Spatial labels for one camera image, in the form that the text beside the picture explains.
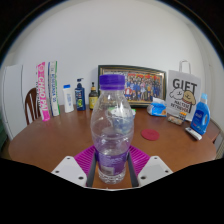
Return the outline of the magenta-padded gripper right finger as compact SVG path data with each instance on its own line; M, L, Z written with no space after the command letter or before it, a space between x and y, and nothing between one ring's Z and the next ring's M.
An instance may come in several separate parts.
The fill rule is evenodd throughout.
M145 186L173 173L159 156L149 156L134 146L129 148L128 166L133 187Z

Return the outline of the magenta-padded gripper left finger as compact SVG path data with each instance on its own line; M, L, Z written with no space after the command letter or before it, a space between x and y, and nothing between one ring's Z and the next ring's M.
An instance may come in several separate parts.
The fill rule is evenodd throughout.
M52 171L52 174L82 187L91 187L94 182L96 167L95 147L66 156Z

